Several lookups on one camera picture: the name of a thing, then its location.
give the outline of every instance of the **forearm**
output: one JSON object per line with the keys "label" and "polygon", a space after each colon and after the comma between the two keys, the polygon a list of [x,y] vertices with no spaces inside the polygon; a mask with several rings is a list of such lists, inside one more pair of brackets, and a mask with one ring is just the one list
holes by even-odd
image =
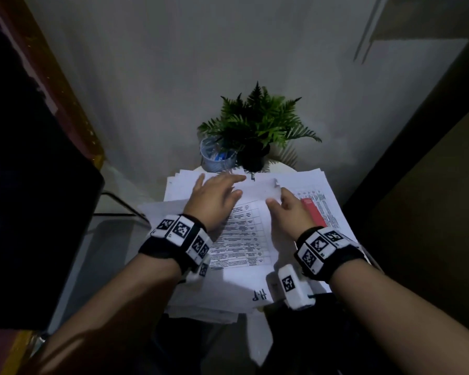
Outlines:
{"label": "forearm", "polygon": [[469,330],[365,261],[339,267],[330,286],[404,372],[469,374]]}
{"label": "forearm", "polygon": [[47,340],[23,373],[94,373],[121,365],[150,337],[180,277],[173,259],[138,254]]}

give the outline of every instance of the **qr code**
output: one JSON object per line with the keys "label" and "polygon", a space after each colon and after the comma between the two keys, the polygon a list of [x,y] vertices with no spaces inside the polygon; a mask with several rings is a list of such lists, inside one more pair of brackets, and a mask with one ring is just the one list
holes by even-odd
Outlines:
{"label": "qr code", "polygon": [[311,252],[311,250],[307,249],[302,257],[302,260],[304,261],[307,267],[311,268],[313,267],[313,264],[316,261],[316,257]]}
{"label": "qr code", "polygon": [[174,220],[163,220],[156,228],[161,230],[169,230],[170,225],[173,223]]}
{"label": "qr code", "polygon": [[292,277],[290,275],[281,279],[281,282],[283,283],[283,288],[285,288],[285,292],[291,291],[295,288],[294,281],[292,280]]}
{"label": "qr code", "polygon": [[332,242],[337,242],[341,240],[343,237],[337,233],[335,230],[332,230],[331,232],[325,233],[324,234],[326,238],[331,240]]}
{"label": "qr code", "polygon": [[201,259],[204,258],[205,254],[208,252],[208,246],[204,245],[201,250],[198,252],[198,255],[200,256]]}
{"label": "qr code", "polygon": [[199,274],[201,277],[205,277],[207,270],[208,270],[208,265],[206,265],[205,263],[202,263],[202,264],[201,264],[200,271],[198,272],[198,274]]}
{"label": "qr code", "polygon": [[311,242],[311,247],[314,248],[317,252],[320,252],[325,247],[327,247],[329,243],[323,237],[316,238],[313,242]]}
{"label": "qr code", "polygon": [[182,238],[184,238],[186,235],[188,235],[188,232],[191,228],[187,225],[184,225],[182,222],[178,222],[175,224],[174,228],[172,229],[172,233],[175,233]]}
{"label": "qr code", "polygon": [[194,251],[199,252],[204,243],[205,241],[200,236],[197,236],[191,247]]}

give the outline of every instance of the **hand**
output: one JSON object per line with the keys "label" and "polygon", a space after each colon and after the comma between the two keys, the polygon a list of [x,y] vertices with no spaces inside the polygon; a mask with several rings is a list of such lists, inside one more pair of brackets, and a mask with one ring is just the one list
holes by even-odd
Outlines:
{"label": "hand", "polygon": [[280,228],[294,241],[307,229],[317,226],[300,200],[286,188],[281,188],[281,205],[274,198],[268,198],[266,204]]}
{"label": "hand", "polygon": [[193,193],[184,207],[184,214],[198,218],[207,231],[215,229],[231,213],[234,205],[242,196],[240,189],[232,192],[234,183],[242,182],[245,175],[223,172],[203,184],[202,173],[193,188]]}

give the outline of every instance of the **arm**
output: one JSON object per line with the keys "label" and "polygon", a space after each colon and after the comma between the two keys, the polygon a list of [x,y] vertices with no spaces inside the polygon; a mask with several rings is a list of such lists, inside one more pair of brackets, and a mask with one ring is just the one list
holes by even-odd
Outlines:
{"label": "arm", "polygon": [[[245,179],[223,173],[203,184],[202,174],[184,213],[214,229],[242,195],[231,192]],[[177,282],[174,259],[139,253],[111,282],[50,337],[20,374],[108,373],[125,365],[151,337]]]}
{"label": "arm", "polygon": [[[267,200],[295,241],[316,226],[287,189],[282,204]],[[401,370],[410,374],[469,374],[469,330],[362,259],[340,265],[331,289]]]}

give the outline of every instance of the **potted plant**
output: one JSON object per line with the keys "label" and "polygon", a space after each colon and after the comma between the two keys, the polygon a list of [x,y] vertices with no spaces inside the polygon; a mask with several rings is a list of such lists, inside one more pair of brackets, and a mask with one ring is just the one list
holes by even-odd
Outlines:
{"label": "potted plant", "polygon": [[321,142],[295,114],[295,104],[300,97],[285,100],[283,96],[270,95],[258,82],[245,101],[241,93],[235,100],[221,97],[220,117],[202,123],[198,130],[217,137],[222,150],[237,151],[238,165],[247,171],[262,170],[270,143],[285,148],[290,139],[302,137]]}

